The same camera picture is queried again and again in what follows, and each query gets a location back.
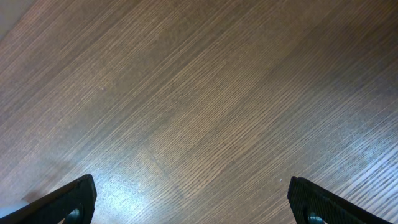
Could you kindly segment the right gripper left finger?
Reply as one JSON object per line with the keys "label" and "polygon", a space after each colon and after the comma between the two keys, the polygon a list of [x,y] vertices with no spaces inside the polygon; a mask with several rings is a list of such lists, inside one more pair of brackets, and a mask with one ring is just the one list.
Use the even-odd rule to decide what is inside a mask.
{"label": "right gripper left finger", "polygon": [[8,224],[90,224],[97,192],[93,176],[83,175],[1,218]]}

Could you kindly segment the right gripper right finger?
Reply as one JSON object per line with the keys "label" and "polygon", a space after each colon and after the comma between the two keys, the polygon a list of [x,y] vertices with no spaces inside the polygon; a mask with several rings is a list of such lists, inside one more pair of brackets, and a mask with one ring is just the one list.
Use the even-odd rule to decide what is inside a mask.
{"label": "right gripper right finger", "polygon": [[303,177],[291,178],[287,198],[300,224],[391,224]]}

